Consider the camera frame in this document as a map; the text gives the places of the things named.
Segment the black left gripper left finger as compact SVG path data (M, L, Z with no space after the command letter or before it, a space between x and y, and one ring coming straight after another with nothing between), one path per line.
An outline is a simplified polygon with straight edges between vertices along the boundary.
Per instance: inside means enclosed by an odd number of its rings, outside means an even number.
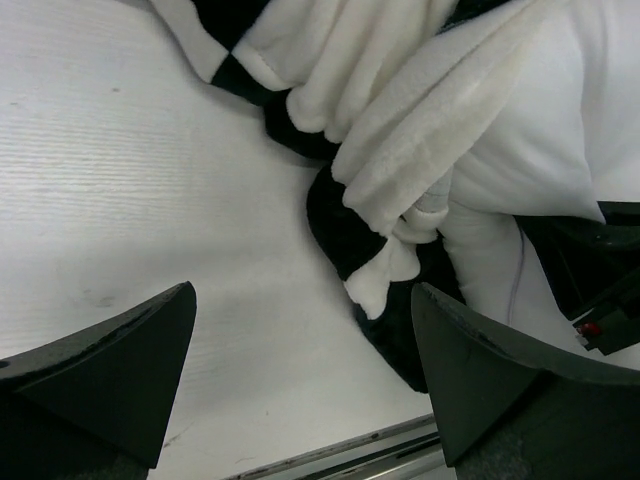
M1 361L4 479L145 479L163 448L196 317L177 284Z

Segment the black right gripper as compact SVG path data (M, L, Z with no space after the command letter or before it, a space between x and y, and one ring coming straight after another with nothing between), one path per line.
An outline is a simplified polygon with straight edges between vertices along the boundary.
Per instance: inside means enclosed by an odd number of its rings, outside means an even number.
M639 343L639 204L601 202L605 222L519 216L562 314L588 351Z

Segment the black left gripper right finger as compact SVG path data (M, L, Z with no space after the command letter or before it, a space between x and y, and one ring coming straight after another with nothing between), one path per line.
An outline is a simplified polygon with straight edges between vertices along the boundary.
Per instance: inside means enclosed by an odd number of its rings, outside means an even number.
M566 352L413 288L444 458L461 479L636 479L639 373Z

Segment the black white checkered pillowcase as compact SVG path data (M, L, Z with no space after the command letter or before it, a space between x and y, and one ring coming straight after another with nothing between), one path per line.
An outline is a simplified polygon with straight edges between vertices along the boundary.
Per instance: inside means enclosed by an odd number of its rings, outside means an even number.
M438 230L454 164L504 108L551 1L156 1L204 82L321 163L311 233L359 327L427 391L413 286L455 286Z

